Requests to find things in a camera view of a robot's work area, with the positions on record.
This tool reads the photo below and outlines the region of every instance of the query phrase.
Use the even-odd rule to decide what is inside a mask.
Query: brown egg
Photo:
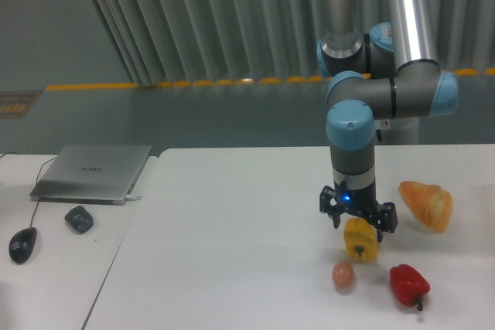
[[[349,287],[354,280],[353,266],[347,261],[337,263],[332,270],[332,280],[339,289]]]

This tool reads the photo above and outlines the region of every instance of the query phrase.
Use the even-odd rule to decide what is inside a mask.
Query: croissant
[[[399,193],[409,209],[430,230],[445,232],[452,213],[452,196],[439,185],[406,181]]]

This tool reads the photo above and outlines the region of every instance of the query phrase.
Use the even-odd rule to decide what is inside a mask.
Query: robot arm
[[[317,46],[322,72],[339,72],[327,94],[334,187],[323,189],[319,208],[335,228],[343,213],[364,218],[381,241],[398,221],[393,203],[376,200],[374,119],[451,113],[457,81],[440,72],[427,0],[389,0],[390,27],[375,26],[381,31],[365,36],[357,30],[353,4],[326,0],[333,8],[323,12],[326,32]],[[380,79],[365,80],[356,70]]]

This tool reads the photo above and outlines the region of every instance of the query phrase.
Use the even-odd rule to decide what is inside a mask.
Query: gray computer mouse
[[[82,206],[76,206],[66,215],[65,220],[79,234],[87,232],[94,224],[93,216]]]
[[[17,232],[10,240],[9,254],[17,264],[23,264],[31,257],[38,230],[35,227]]]

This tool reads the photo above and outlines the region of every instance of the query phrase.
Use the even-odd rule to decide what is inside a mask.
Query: silver laptop
[[[35,200],[123,205],[148,160],[149,145],[67,145],[30,195]]]

